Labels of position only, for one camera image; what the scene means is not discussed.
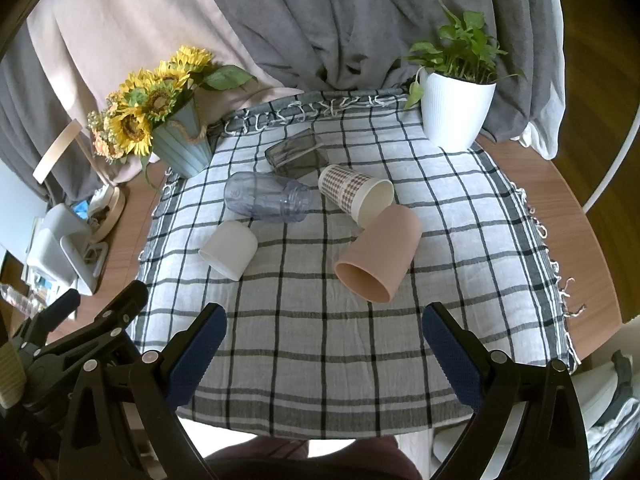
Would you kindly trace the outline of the clear blue plastic cup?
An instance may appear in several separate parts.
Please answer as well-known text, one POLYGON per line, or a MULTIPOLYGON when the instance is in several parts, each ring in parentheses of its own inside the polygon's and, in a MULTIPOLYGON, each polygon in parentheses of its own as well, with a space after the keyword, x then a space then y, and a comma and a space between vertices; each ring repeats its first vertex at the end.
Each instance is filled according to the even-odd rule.
POLYGON ((297 180, 277 174, 239 171, 224 185, 224 203, 241 216, 267 222, 301 222, 314 193, 297 180))

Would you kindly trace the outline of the white frosted cup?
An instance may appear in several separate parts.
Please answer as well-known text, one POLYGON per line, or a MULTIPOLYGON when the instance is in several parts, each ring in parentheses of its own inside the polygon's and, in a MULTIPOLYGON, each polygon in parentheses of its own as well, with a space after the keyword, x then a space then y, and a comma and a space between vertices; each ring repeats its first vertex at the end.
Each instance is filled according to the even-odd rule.
POLYGON ((222 222, 198 251, 201 258, 228 280, 238 282, 257 252, 255 234, 239 221, 222 222))

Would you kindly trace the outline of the pink plastic cup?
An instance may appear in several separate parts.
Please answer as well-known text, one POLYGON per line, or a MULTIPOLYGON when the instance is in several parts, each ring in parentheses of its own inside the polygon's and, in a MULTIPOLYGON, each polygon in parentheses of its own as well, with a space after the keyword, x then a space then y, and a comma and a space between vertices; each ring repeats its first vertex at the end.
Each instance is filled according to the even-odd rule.
POLYGON ((385 208, 337 260, 337 278, 354 294, 388 304, 409 270, 422 236, 420 218, 409 208, 385 208))

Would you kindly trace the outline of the patterned paper cup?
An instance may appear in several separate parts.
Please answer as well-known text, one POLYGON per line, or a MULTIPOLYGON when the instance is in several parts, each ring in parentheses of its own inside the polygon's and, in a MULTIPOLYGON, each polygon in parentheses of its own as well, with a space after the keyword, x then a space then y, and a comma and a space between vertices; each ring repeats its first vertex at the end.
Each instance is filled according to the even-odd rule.
POLYGON ((390 180, 371 177, 340 165, 321 171, 319 191, 348 214, 360 229, 367 229, 376 217, 394 201, 390 180))

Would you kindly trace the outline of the white desk fan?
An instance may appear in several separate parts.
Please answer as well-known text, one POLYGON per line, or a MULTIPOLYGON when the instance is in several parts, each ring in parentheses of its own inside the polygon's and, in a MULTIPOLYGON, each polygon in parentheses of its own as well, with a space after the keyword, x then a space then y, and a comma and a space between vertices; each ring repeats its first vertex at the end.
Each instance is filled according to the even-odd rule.
POLYGON ((88 223, 66 205, 57 204, 36 229, 27 265, 58 286, 92 296, 107 254, 107 242, 94 242, 88 223))

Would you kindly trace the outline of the grey plaid tablecloth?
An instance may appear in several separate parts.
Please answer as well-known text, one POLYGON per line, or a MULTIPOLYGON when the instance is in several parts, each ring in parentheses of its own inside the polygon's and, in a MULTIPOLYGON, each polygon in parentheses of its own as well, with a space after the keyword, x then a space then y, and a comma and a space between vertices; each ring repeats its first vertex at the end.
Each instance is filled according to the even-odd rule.
POLYGON ((546 232, 480 146, 427 140, 394 90, 312 92, 239 110, 209 129, 196 177, 172 174, 152 214, 139 278, 149 291, 130 327, 160 350, 214 302, 226 336, 179 414, 298 438, 366 438, 461 422, 422 334, 442 304, 488 350, 544 366, 579 359, 566 327, 546 232), (314 193, 304 220, 248 218, 224 202, 238 172, 269 172, 267 153, 311 130, 344 172, 387 180, 393 203, 364 230, 314 193))

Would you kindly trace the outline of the sunflowers in blue pot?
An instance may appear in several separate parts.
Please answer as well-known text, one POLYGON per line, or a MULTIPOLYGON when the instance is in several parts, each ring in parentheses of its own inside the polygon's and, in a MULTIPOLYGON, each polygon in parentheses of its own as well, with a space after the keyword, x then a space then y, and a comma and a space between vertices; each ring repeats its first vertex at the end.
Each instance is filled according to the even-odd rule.
POLYGON ((136 156, 147 165, 160 146, 160 134, 171 130, 179 142, 198 145, 206 140, 206 127, 196 124, 191 134, 178 117, 188 110, 198 116, 195 91, 236 90, 254 79, 239 66, 216 63, 209 50, 182 46, 154 70, 142 68, 128 74, 106 96, 103 110, 87 114, 96 154, 110 164, 136 156))

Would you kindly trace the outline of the white pot green plant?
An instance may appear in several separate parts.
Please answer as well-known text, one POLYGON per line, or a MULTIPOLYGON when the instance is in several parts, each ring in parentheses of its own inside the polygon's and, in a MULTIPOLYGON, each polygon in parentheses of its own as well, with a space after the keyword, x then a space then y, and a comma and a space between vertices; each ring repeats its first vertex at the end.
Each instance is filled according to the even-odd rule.
POLYGON ((472 146, 494 99, 498 61, 506 56, 496 37, 485 32, 482 12, 457 15, 441 3, 447 23, 439 27, 438 44, 420 40, 407 60, 418 70, 409 86, 405 108, 421 107, 423 132, 447 153, 472 146))

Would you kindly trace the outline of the beige curtain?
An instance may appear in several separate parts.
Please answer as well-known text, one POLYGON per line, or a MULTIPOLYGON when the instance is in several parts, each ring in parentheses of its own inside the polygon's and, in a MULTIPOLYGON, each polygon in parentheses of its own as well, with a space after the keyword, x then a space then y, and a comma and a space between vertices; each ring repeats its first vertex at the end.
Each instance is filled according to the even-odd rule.
POLYGON ((80 122, 129 74, 156 67, 181 46, 209 50, 216 62, 254 77, 239 89, 196 92, 204 125, 297 92, 254 62, 214 0, 40 0, 27 27, 54 93, 80 122))

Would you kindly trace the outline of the grey curtain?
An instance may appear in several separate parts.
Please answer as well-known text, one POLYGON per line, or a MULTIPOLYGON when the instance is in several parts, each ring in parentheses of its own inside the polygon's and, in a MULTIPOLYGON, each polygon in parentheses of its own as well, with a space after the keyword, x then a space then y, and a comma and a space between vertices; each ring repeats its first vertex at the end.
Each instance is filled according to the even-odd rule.
MULTIPOLYGON (((28 0, 32 10, 40 0, 28 0)), ((565 108, 560 0, 214 0, 254 62, 285 87, 354 91, 396 87, 413 67, 409 47, 435 40, 454 12, 480 11, 508 54, 484 123, 497 142, 521 140, 544 158, 558 151, 565 108)), ((1 59, 1 160, 39 198, 74 202, 99 186, 79 146, 39 184, 40 158, 71 122, 30 39, 27 20, 1 59)))

